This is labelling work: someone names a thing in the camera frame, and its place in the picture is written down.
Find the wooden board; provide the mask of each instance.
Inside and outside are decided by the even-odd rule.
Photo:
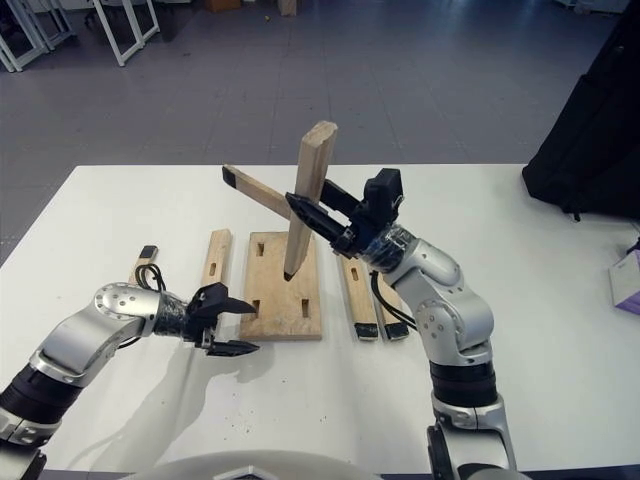
[[[380,295],[382,295],[382,298],[384,298],[392,307],[402,310],[402,300],[400,299],[400,296],[393,288],[385,283],[382,279],[382,275],[378,277],[378,286],[380,288]],[[409,327],[391,315],[391,313],[389,313],[379,303],[378,310],[382,315],[382,325],[384,326],[384,331],[389,340],[400,340],[409,335]]]
[[[209,239],[207,259],[202,270],[201,286],[212,283],[224,283],[231,249],[231,232],[229,229],[214,230]]]
[[[232,165],[222,166],[222,178],[231,188],[235,188],[260,205],[289,220],[291,208],[284,195],[266,186],[255,178]]]
[[[378,338],[378,321],[369,295],[369,275],[366,268],[357,258],[340,255],[340,264],[349,297],[351,320],[356,335],[360,340],[376,340]]]
[[[242,340],[322,339],[315,242],[290,282],[282,277],[286,244],[286,232],[251,234],[243,297],[257,314],[242,316]]]
[[[295,193],[312,202],[320,200],[327,167],[333,156],[338,126],[332,122],[318,122],[300,141],[298,172]],[[311,230],[297,216],[289,221],[287,251],[284,258],[284,275],[292,278],[304,261],[311,238]]]
[[[129,275],[130,284],[138,284],[138,282],[136,282],[136,268],[138,268],[140,265],[152,263],[155,260],[157,254],[158,247],[156,247],[155,245],[145,245],[144,247],[142,247],[140,255],[138,255],[138,259],[136,260],[136,263],[131,270],[131,274]]]

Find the gray carpet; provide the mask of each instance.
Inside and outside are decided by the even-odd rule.
[[[125,68],[75,13],[77,40],[0,73],[0,262],[76,165],[293,164],[320,119],[340,127],[338,164],[527,162],[617,20],[551,0],[159,16]]]

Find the black tape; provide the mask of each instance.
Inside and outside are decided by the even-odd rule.
[[[353,328],[356,329],[358,338],[364,340],[378,338],[378,325],[375,323],[354,323]]]
[[[236,188],[236,176],[226,167],[222,167],[222,179],[224,180],[224,183],[229,185],[231,188]]]
[[[429,363],[434,396],[448,405],[484,407],[498,400],[493,364],[452,367]]]
[[[142,251],[140,252],[140,256],[138,258],[151,258],[154,253],[158,250],[158,247],[155,245],[145,245],[142,247]]]
[[[401,338],[409,336],[409,327],[404,323],[385,325],[384,331],[387,332],[387,338],[389,340],[400,340]]]
[[[0,393],[0,407],[25,420],[51,425],[62,418],[80,392],[82,388],[54,380],[27,365]]]

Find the white table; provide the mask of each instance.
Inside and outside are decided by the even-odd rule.
[[[530,199],[517,165],[401,166],[400,220],[452,254],[493,307],[498,386],[519,467],[640,463],[640,318],[611,306],[607,267],[631,245],[627,222],[574,223]],[[359,196],[379,166],[332,166]],[[243,167],[280,191],[291,166]],[[0,387],[101,285],[124,280],[144,244],[170,290],[199,286],[209,233],[234,234],[230,292],[242,296],[249,232],[284,220],[224,185],[219,166],[78,167],[0,271]],[[428,471],[433,417],[416,335],[361,343],[337,259],[318,242],[324,339],[206,358],[150,338],[119,352],[66,415],[48,468],[136,471],[221,450],[288,449],[379,473]],[[236,319],[225,317],[227,338]]]

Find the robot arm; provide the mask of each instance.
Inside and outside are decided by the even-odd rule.
[[[0,478],[38,477],[46,462],[39,447],[118,348],[153,333],[193,342],[207,355],[243,355],[258,347],[216,342],[215,328],[222,312],[253,311],[251,305],[229,298],[221,283],[201,288],[188,304],[164,291],[126,283],[104,286],[87,307],[47,336],[0,393]]]
[[[287,200],[336,253],[362,258],[411,308],[433,383],[436,424],[427,436],[434,478],[464,480],[489,468],[513,471],[492,364],[493,314],[449,255],[395,223],[402,193],[400,172],[393,169],[367,181],[361,202],[326,181],[320,200],[349,218],[346,227],[304,197],[287,194]]]

